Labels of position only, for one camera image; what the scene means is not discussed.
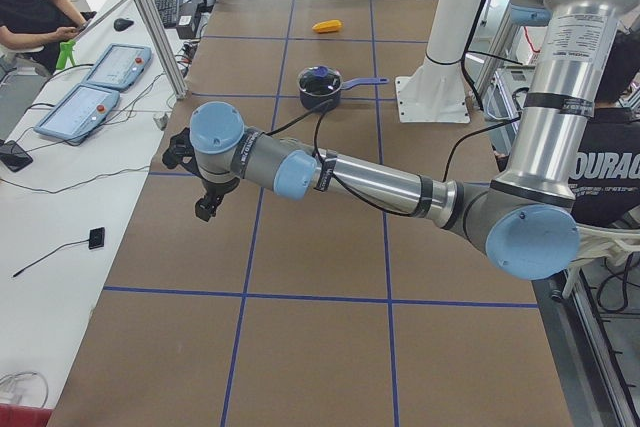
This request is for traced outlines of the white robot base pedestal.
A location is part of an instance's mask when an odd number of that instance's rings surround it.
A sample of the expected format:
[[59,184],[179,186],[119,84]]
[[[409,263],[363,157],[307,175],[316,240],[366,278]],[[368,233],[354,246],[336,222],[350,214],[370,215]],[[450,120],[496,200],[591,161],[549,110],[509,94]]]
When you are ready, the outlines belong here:
[[438,0],[423,63],[395,79],[399,120],[467,124],[462,65],[486,0]]

